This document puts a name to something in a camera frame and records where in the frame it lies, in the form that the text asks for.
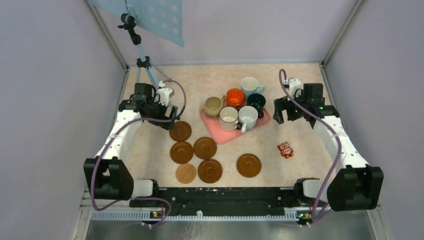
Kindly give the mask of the dark green mug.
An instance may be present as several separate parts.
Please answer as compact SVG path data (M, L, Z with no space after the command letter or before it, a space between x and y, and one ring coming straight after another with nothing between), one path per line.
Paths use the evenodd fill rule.
M256 109L259 119L264 117L265 104L266 98L260 93L252 93L247 97L247 105Z

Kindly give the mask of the dark wooden coaster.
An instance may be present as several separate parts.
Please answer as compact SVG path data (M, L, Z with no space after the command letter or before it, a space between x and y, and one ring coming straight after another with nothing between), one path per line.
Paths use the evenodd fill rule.
M261 172L262 163L256 155L245 153L237 159L236 168L243 177L254 178Z
M213 184L222 177L223 168L217 160L206 159L199 164L197 173L204 183Z
M192 135L191 125L186 121L178 121L169 130L169 136L176 142L184 142Z
M203 160L211 159L217 152L217 144L210 137L200 137L193 145L194 154Z
M171 147L169 154L173 162L182 165L193 158L194 148L186 141L179 141Z

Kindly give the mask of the light wooden coaster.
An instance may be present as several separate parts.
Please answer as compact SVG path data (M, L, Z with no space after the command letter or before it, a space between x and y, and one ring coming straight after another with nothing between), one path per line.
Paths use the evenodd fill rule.
M191 183L197 176L196 168L190 163L180 165L175 172L176 179L182 184Z

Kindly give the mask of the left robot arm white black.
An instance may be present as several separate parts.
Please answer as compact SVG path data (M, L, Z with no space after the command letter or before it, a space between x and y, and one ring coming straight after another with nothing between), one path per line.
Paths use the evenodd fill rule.
M160 202L160 193L152 179L134 179L125 165L136 131L144 122L170 130L178 108L170 106L172 88L163 82L158 87L135 84L134 93L118 106L114 126L104 146L93 158L87 158L83 170L91 197L102 200L129 200L141 197L149 207Z

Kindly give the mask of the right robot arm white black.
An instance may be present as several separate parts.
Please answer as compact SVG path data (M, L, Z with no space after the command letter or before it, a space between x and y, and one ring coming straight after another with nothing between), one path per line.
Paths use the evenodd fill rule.
M375 209L384 179L378 166L371 166L357 151L342 125L339 112L326 105L321 83L299 83L296 79L283 86L287 96L274 100L273 118L284 123L304 118L321 138L335 165L333 180L300 178L295 184L293 200L307 206L313 199L329 203L335 212Z

